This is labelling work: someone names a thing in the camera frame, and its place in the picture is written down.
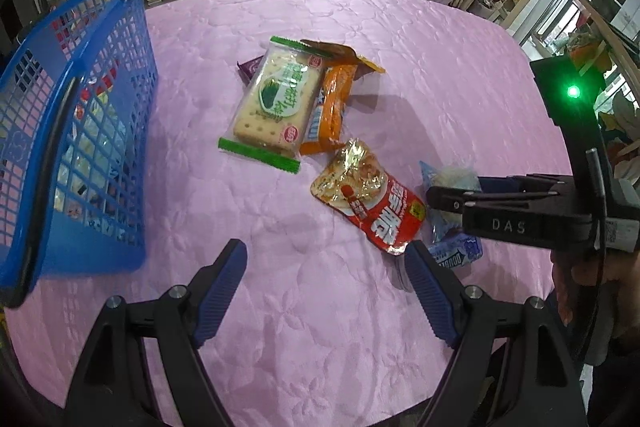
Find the food packaging inside basket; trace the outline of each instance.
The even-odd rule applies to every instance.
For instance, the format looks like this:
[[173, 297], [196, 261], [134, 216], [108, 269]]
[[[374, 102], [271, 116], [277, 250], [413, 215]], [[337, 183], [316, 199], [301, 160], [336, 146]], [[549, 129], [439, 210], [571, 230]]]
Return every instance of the food packaging inside basket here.
[[385, 73], [385, 70], [370, 60], [357, 55], [348, 46], [332, 42], [307, 40], [303, 40], [303, 42], [331, 53], [334, 58], [328, 61], [330, 67], [324, 75], [318, 92], [305, 139], [300, 147], [300, 154], [309, 155], [334, 151], [344, 145], [340, 140], [342, 116], [353, 81], [371, 71]]
[[420, 199], [382, 168], [367, 145], [349, 140], [311, 185], [311, 194], [344, 214], [380, 250], [404, 253], [426, 209]]
[[272, 37], [270, 47], [218, 146], [296, 173], [304, 133], [331, 55]]

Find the snack package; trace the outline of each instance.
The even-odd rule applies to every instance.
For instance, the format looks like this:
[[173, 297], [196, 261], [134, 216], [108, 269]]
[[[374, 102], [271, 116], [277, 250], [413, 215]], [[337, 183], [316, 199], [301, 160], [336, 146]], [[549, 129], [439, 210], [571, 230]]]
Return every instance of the snack package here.
[[[424, 162], [420, 162], [422, 171], [422, 183], [424, 191], [431, 187], [452, 187], [465, 188], [467, 190], [480, 191], [480, 182], [475, 172], [470, 169], [459, 167], [445, 167], [438, 171]], [[438, 243], [443, 240], [452, 229], [462, 227], [462, 215], [451, 212], [441, 212], [435, 208], [429, 208], [429, 220], [433, 227], [433, 242]]]
[[335, 66], [326, 72], [300, 154], [317, 154], [342, 146], [342, 115], [357, 69], [357, 66]]
[[[354, 81], [367, 73], [386, 73], [386, 71], [343, 44], [306, 39], [301, 42], [330, 54], [332, 58], [326, 61], [330, 67], [324, 74], [305, 139], [300, 146], [300, 154], [310, 155], [334, 151], [344, 145], [340, 141], [342, 116]], [[244, 64], [238, 64], [240, 76], [246, 85], [251, 82], [261, 61], [262, 57], [258, 57]]]
[[258, 68], [260, 68], [263, 57], [264, 55], [262, 57], [254, 58], [254, 60], [249, 60], [244, 64], [237, 63], [238, 70], [240, 71], [240, 77], [242, 78], [242, 82], [245, 86], [251, 84], [255, 72], [258, 71]]
[[435, 262], [445, 268], [465, 266], [482, 257], [482, 244], [473, 235], [460, 232], [427, 247]]
[[426, 215], [418, 197], [388, 174], [366, 144], [357, 139], [337, 151], [311, 185], [311, 193], [344, 214], [374, 245], [392, 255], [404, 252]]
[[227, 137], [218, 146], [298, 172], [296, 159], [330, 55], [272, 37]]

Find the qr code label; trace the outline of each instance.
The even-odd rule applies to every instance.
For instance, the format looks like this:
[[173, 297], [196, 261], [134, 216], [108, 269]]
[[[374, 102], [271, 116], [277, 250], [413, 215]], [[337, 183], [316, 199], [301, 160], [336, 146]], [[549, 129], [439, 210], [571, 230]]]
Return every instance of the qr code label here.
[[607, 246], [613, 245], [616, 242], [617, 231], [618, 224], [613, 221], [607, 221], [605, 226]]
[[[634, 252], [638, 242], [640, 223], [635, 219], [618, 219], [617, 217], [607, 217], [605, 225], [605, 240], [607, 248], [615, 248]], [[596, 234], [596, 247], [600, 244], [600, 229]]]

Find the table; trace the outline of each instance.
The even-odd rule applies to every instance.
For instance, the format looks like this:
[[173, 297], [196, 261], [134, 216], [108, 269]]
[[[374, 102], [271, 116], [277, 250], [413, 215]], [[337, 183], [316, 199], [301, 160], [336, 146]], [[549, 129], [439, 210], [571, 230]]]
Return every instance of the table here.
[[[423, 160], [480, 175], [570, 172], [525, 54], [499, 26], [423, 0], [178, 0], [147, 11], [160, 74], [145, 178], [148, 260], [134, 274], [40, 280], [8, 323], [29, 381], [63, 403], [95, 315], [115, 293], [187, 283], [230, 237], [247, 272], [203, 363], [237, 426], [367, 426], [433, 394], [450, 351], [389, 259], [309, 194], [328, 159], [280, 172], [216, 148], [243, 85], [236, 61], [271, 35], [345, 42], [385, 75], [354, 84], [346, 136], [407, 187]], [[482, 241], [458, 273], [494, 298], [552, 288], [548, 253]], [[168, 423], [179, 425], [149, 343]]]

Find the plastic bag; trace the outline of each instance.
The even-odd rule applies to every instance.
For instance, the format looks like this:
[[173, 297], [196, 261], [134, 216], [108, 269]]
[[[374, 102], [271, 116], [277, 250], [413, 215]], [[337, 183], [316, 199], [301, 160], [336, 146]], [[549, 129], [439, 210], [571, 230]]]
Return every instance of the plastic bag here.
[[418, 197], [382, 168], [361, 140], [350, 140], [311, 185], [311, 194], [344, 214], [380, 250], [404, 252], [426, 216]]
[[[427, 192], [431, 187], [480, 190], [478, 176], [471, 169], [445, 167], [438, 171], [430, 165], [420, 162], [420, 170], [422, 171], [422, 183], [424, 184], [425, 192]], [[460, 214], [441, 212], [440, 210], [429, 207], [428, 213], [431, 226], [433, 227], [431, 232], [433, 234], [432, 237], [434, 243], [443, 240], [450, 230], [460, 229], [462, 227], [462, 216]]]
[[298, 152], [330, 56], [301, 42], [272, 37], [231, 130], [218, 146], [298, 172]]
[[435, 262], [445, 268], [465, 266], [482, 257], [480, 240], [464, 232], [446, 237], [439, 243], [427, 247]]

